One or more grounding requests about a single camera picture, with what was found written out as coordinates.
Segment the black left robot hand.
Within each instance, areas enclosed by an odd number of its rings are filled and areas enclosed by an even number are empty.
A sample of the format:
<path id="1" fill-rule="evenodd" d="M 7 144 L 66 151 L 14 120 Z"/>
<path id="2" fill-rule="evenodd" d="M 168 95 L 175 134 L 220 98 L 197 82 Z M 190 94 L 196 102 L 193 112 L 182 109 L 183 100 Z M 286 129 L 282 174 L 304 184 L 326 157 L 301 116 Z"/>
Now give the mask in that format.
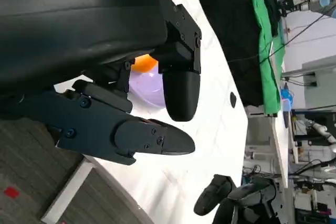
<path id="1" fill-rule="evenodd" d="M 190 121 L 202 33 L 172 0 L 1 0 L 1 117 L 46 124 L 58 148 L 123 165 L 195 151 L 184 131 L 133 116 L 131 66 L 159 63 L 170 118 Z"/>

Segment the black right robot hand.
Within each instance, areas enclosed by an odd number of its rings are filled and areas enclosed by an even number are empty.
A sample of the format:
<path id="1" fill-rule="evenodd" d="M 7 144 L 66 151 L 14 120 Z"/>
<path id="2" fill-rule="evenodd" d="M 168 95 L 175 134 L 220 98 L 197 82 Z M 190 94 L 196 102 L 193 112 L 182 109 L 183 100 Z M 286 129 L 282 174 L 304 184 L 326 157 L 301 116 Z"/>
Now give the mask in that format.
<path id="1" fill-rule="evenodd" d="M 255 177 L 237 187 L 231 177 L 215 174 L 194 205 L 205 216 L 218 207 L 213 223 L 281 223 L 278 188 L 271 179 Z"/>

